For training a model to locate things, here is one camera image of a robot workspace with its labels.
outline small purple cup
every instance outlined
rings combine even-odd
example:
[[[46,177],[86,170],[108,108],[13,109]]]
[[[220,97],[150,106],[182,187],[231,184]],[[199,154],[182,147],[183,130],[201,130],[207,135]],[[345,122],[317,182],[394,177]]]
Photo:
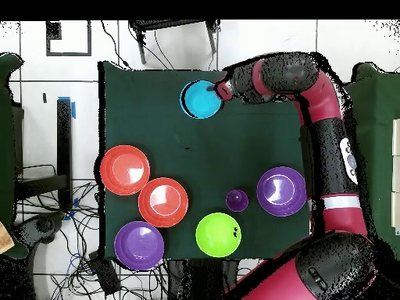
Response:
[[[304,177],[286,166],[272,168],[262,175],[257,184],[257,199],[274,216],[295,214],[307,200]]]
[[[248,206],[248,197],[242,190],[232,190],[227,195],[226,203],[232,212],[243,212]]]
[[[134,221],[123,226],[114,241],[116,257],[131,270],[157,266],[164,254],[164,240],[150,223]]]

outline dark green table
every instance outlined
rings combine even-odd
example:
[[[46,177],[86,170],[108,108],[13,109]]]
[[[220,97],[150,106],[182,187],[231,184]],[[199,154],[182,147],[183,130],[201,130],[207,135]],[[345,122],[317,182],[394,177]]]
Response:
[[[151,179],[178,180],[189,197],[189,210],[175,227],[160,229],[165,258],[205,258],[195,241],[202,217],[223,212],[240,224],[242,239],[232,259],[270,258],[309,233],[305,204],[293,216],[275,217],[255,196],[259,178],[271,167],[290,166],[303,173],[299,118],[288,103],[225,104],[214,117],[193,120],[179,104],[185,84],[215,80],[223,72],[126,71],[104,62],[105,149],[133,145],[148,157]],[[225,206],[227,192],[248,193],[242,213]],[[138,194],[122,197],[105,192],[105,256],[114,258],[114,237],[133,220],[142,220]]]
[[[198,221],[221,211],[241,225],[242,242],[230,257],[270,258],[309,232],[307,207],[285,218],[259,206],[255,188],[265,171],[291,166],[303,173],[299,120],[293,104],[242,105],[226,103],[214,117],[193,120],[180,109],[179,95],[192,80],[215,80],[222,72],[134,71],[105,68],[105,147],[129,144],[148,156],[152,178],[172,177],[187,189],[190,208],[184,220],[161,229],[166,258],[201,258],[195,243]],[[400,118],[400,75],[378,72],[369,63],[355,67],[346,87],[354,105],[357,136],[366,160],[366,180],[377,234],[400,259],[400,236],[391,227],[392,120]],[[225,196],[232,188],[248,192],[243,213],[232,213]],[[131,220],[140,220],[138,195],[105,195],[107,257],[115,257],[113,240]]]

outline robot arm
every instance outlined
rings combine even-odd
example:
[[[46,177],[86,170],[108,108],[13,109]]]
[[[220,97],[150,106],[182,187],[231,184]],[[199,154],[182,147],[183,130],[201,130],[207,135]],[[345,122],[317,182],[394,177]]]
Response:
[[[377,271],[332,81],[314,56],[301,52],[262,55],[226,71],[214,86],[224,101],[259,104],[274,95],[294,101],[312,223],[310,237],[259,265],[226,293],[226,300],[331,300],[361,294]]]
[[[263,103],[274,95],[293,100],[300,118],[312,232],[367,235],[359,204],[355,158],[337,92],[309,53],[261,55],[227,68],[214,89],[224,101]]]

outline chair leg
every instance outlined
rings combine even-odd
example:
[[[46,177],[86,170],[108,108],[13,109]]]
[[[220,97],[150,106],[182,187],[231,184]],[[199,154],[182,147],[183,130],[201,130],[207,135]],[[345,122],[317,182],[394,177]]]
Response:
[[[136,39],[137,39],[137,45],[139,46],[139,53],[141,53],[141,63],[142,64],[146,64],[146,58],[145,58],[145,50],[143,48],[143,44],[144,44],[144,37],[145,35],[139,31],[135,29],[135,33],[136,33]]]
[[[209,34],[209,43],[211,44],[211,50],[214,54],[216,52],[216,43],[214,41],[213,32],[212,32],[212,25],[209,21],[205,22],[205,26],[207,27],[207,33]]]

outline white tile floor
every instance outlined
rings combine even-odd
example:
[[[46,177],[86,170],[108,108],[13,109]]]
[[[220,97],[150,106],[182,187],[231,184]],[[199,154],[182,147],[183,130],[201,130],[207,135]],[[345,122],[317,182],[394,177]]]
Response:
[[[86,52],[87,25],[85,21],[61,21],[62,40],[51,41],[52,52]],[[91,56],[47,57],[45,22],[0,22],[0,52],[15,52],[24,60],[20,70],[12,73],[10,89],[14,100],[22,102],[25,109],[23,128],[24,165],[50,163],[56,165],[55,105],[62,96],[76,102],[76,119],[73,119],[73,183],[74,186],[94,180],[93,165],[98,154],[98,71],[97,61],[107,60],[122,64],[115,53],[135,70],[157,70],[163,65],[145,50],[146,65],[141,64],[138,45],[130,35],[127,21],[105,21],[105,28],[116,42],[105,34],[100,21],[91,22]],[[211,47],[204,23],[157,30],[157,41],[175,69],[207,70],[212,60]],[[147,33],[148,49],[167,66],[157,44],[154,32]],[[315,51],[324,54],[338,76],[350,80],[352,67],[359,62],[373,61],[381,69],[393,71],[400,66],[399,29],[394,21],[371,20],[222,20],[218,40],[218,60],[211,70],[221,70],[235,62],[259,54],[276,51]],[[43,93],[47,103],[43,102]],[[51,168],[27,170],[25,177],[51,174]],[[96,207],[95,190],[81,205]],[[24,212],[35,208],[23,206]],[[76,215],[82,221],[84,216]],[[98,247],[98,220],[89,222],[86,229],[88,251]],[[70,250],[77,251],[77,232],[71,221],[63,221],[62,231],[69,241]],[[259,260],[246,259],[240,264],[241,275],[254,268]],[[37,300],[50,300],[55,290],[50,274],[62,281],[70,264],[66,239],[58,233],[50,245],[40,245],[34,264],[34,283]],[[155,279],[148,275],[131,276],[126,270],[118,273],[124,287],[129,289],[153,288]],[[97,284],[91,285],[96,290]],[[149,298],[148,292],[138,292]],[[159,290],[152,297],[161,299]],[[104,295],[92,296],[105,300]],[[116,300],[140,300],[126,290],[116,294]],[[74,297],[73,300],[88,300]]]

